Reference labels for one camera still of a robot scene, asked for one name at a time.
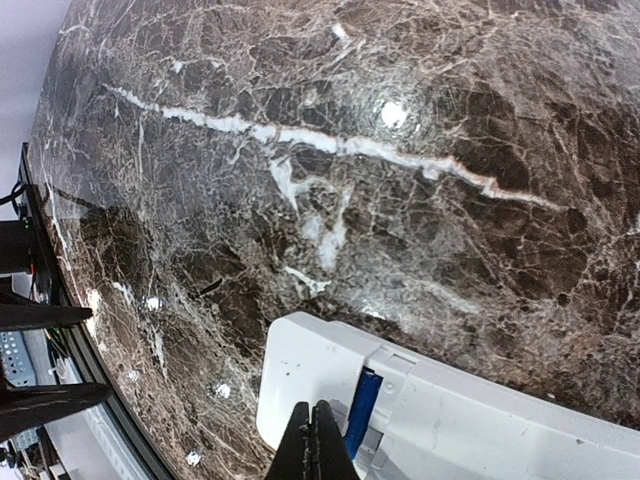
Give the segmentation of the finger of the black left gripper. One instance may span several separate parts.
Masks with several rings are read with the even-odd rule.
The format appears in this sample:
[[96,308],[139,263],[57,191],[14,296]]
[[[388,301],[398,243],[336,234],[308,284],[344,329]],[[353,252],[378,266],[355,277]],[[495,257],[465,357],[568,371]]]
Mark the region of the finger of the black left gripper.
[[90,308],[49,305],[34,302],[15,292],[1,292],[0,327],[2,331],[67,328],[93,316]]
[[1,441],[92,408],[111,396],[101,383],[1,388]]

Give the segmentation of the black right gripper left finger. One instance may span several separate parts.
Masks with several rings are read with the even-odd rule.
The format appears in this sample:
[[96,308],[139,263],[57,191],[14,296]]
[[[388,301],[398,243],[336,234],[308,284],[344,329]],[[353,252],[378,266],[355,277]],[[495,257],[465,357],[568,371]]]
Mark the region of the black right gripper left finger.
[[315,410],[298,402],[267,472],[267,480],[315,478]]

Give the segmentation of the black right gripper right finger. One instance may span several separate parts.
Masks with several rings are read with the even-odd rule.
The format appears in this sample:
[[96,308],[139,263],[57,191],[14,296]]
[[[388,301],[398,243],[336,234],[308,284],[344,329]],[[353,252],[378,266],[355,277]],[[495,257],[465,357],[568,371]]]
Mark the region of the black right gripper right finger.
[[313,408],[313,478],[359,480],[329,403]]

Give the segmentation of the blue battery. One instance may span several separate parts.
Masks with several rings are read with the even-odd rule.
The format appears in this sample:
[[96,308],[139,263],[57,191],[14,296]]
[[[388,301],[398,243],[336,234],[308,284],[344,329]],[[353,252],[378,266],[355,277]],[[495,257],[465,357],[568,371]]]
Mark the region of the blue battery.
[[347,430],[343,436],[351,460],[356,458],[366,435],[382,381],[383,378],[373,370],[366,367],[362,369],[351,404]]

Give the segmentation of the white remote control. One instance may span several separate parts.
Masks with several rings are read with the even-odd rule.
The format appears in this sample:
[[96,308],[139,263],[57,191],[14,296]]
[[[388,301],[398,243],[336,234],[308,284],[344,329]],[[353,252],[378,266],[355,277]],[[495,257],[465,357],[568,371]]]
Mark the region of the white remote control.
[[426,357],[379,347],[354,460],[363,479],[636,479],[639,434]]

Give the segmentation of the white battery cover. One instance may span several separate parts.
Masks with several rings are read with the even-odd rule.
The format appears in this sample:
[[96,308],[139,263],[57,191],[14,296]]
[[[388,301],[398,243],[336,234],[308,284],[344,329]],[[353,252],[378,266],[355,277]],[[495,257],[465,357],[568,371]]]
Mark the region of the white battery cover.
[[348,428],[361,372],[382,379],[368,427],[386,429],[407,375],[419,356],[343,322],[295,312],[268,330],[256,426],[272,448],[280,444],[294,406],[329,402],[341,432]]

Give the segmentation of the black front rail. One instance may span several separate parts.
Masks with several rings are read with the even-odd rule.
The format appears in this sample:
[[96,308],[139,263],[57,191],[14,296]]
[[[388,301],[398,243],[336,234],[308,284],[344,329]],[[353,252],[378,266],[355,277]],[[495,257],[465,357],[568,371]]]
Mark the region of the black front rail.
[[21,212],[35,239],[34,299],[64,320],[42,328],[43,334],[54,335],[63,348],[58,380],[64,386],[100,383],[110,391],[100,404],[47,424],[47,433],[73,479],[174,479],[176,474],[125,405],[90,338],[87,321],[95,310],[70,297],[62,260],[50,238],[51,218],[45,213],[44,195],[31,178],[28,152],[29,145],[23,143],[18,173],[25,187]]

